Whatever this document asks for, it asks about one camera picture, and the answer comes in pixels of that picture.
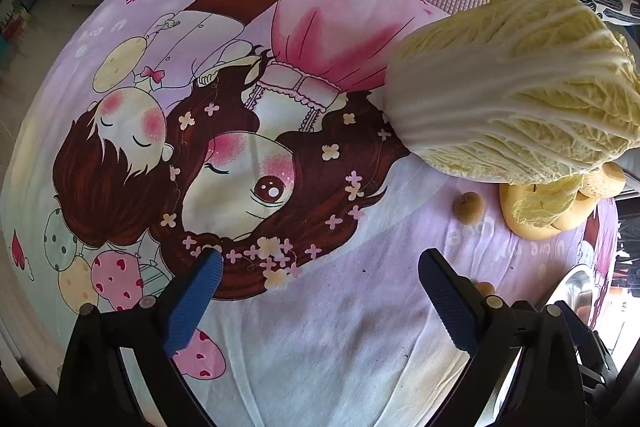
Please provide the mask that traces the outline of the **middle yellow banana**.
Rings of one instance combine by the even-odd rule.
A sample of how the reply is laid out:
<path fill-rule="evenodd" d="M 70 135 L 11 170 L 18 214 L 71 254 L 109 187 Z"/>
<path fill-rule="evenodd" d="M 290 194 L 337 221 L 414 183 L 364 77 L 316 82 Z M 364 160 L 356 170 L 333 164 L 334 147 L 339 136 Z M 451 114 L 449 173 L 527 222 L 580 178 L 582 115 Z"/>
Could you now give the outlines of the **middle yellow banana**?
<path fill-rule="evenodd" d="M 593 210 L 596 209 L 598 202 L 599 199 L 578 192 L 570 208 L 551 223 L 552 227 L 560 231 L 576 229 L 588 219 Z"/>

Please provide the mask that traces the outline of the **top yellow banana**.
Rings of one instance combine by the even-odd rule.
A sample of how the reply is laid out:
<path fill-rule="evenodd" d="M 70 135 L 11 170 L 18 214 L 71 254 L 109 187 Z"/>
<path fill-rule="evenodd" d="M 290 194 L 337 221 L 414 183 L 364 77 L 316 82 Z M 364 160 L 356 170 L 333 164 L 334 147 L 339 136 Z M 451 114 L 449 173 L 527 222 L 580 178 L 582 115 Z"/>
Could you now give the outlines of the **top yellow banana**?
<path fill-rule="evenodd" d="M 584 176 L 579 192 L 591 198 L 611 198 L 622 193 L 625 185 L 624 170 L 615 162 L 606 162 Z"/>

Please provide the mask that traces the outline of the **napa cabbage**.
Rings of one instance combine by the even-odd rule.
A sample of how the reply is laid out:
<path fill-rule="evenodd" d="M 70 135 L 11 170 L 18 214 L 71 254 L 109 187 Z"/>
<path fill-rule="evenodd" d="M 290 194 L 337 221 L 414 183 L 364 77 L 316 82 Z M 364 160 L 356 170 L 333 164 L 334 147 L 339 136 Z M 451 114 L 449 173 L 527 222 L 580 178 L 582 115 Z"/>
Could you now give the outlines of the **napa cabbage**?
<path fill-rule="evenodd" d="M 546 227 L 587 173 L 639 144 L 625 38 L 577 0 L 494 0 L 416 29 L 386 69 L 384 110 L 431 167 L 521 185 L 514 219 Z"/>

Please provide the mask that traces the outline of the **cartoon print tablecloth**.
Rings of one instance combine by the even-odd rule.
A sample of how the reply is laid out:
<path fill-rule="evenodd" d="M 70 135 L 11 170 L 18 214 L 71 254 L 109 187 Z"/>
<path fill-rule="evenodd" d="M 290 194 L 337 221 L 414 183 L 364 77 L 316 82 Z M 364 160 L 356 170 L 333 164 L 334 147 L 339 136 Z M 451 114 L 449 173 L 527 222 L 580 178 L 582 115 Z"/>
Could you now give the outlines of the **cartoon print tablecloth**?
<path fill-rule="evenodd" d="M 528 241 L 411 155 L 383 106 L 425 0 L 105 0 L 54 61 L 1 192 L 14 273 L 62 345 L 82 305 L 126 311 L 205 248 L 224 277 L 179 373 L 221 426 L 419 426 L 465 365 L 416 275 L 439 249 L 538 301 L 616 237 Z"/>

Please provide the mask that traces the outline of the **stainless steel bowl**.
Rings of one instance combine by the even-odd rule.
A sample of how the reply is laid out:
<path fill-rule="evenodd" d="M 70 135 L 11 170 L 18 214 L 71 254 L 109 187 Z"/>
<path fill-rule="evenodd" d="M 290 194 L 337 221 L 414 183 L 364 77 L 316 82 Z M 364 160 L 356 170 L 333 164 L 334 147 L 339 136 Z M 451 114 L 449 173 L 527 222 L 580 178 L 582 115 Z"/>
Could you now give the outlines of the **stainless steel bowl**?
<path fill-rule="evenodd" d="M 586 325 L 590 324 L 596 303 L 596 285 L 588 265 L 574 265 L 537 303 L 537 308 L 564 301 Z"/>

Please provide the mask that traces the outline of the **brown longan near cabbage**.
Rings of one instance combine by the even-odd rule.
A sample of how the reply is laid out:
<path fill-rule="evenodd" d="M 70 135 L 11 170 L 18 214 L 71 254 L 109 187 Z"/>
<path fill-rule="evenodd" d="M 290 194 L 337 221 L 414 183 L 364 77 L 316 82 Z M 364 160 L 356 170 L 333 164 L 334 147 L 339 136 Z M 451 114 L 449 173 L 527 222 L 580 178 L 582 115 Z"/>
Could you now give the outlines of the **brown longan near cabbage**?
<path fill-rule="evenodd" d="M 452 211 L 462 225 L 475 225 L 484 216 L 484 198 L 475 192 L 463 193 L 454 201 Z"/>

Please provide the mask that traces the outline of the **brown longan near oranges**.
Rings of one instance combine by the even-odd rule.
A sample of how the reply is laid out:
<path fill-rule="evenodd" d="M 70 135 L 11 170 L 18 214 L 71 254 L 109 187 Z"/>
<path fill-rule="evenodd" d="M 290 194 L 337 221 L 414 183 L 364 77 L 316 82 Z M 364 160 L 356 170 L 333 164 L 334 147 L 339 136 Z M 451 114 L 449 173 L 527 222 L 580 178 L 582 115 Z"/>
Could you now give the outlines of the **brown longan near oranges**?
<path fill-rule="evenodd" d="M 495 295 L 496 293 L 496 288 L 494 287 L 494 285 L 488 282 L 477 283 L 475 287 L 480 292 L 480 295 L 482 295 L 483 297 Z"/>

